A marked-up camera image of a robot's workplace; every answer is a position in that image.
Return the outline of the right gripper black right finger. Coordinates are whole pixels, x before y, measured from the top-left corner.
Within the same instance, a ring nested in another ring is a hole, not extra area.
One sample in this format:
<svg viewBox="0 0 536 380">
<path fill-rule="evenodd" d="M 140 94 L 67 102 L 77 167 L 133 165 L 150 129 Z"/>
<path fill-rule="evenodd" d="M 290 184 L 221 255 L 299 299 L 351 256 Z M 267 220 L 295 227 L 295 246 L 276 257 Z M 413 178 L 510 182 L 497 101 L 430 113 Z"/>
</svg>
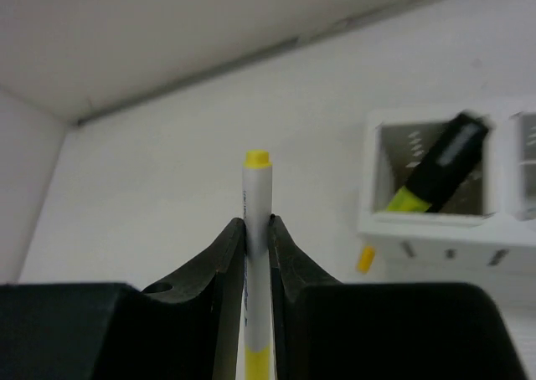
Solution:
<svg viewBox="0 0 536 380">
<path fill-rule="evenodd" d="M 278 379 L 525 379 L 497 305 L 464 282 L 345 284 L 268 224 Z"/>
</svg>

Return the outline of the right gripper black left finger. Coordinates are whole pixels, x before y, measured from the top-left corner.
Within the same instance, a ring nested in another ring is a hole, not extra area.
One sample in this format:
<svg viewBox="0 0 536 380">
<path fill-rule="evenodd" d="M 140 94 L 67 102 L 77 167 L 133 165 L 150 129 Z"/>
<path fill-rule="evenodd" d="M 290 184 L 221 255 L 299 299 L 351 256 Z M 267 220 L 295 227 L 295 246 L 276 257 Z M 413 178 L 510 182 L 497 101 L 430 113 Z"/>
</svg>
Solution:
<svg viewBox="0 0 536 380">
<path fill-rule="evenodd" d="M 4 285 L 4 379 L 232 379 L 245 223 L 232 219 L 187 263 L 124 283 Z"/>
</svg>

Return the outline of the white yellow marker pen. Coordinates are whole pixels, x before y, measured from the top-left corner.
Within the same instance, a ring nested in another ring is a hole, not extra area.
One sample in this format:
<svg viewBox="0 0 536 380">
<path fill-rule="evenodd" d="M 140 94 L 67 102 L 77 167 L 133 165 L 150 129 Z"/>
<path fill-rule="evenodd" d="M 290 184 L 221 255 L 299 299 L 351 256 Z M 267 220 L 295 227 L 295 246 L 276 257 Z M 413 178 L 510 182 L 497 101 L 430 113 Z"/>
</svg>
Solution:
<svg viewBox="0 0 536 380">
<path fill-rule="evenodd" d="M 245 378 L 271 377 L 271 280 L 268 226 L 272 212 L 270 153 L 251 150 L 242 168 L 245 222 Z"/>
</svg>

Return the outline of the yellow cap black highlighter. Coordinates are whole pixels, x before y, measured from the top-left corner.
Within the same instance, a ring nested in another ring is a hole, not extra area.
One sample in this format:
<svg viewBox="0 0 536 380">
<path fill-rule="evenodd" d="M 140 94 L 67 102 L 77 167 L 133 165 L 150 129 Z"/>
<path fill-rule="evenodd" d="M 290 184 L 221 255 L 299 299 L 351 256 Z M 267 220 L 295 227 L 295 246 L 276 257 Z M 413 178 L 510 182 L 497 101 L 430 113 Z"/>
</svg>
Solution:
<svg viewBox="0 0 536 380">
<path fill-rule="evenodd" d="M 464 110 L 443 130 L 411 169 L 386 206 L 388 212 L 439 213 L 482 162 L 490 126 Z"/>
</svg>

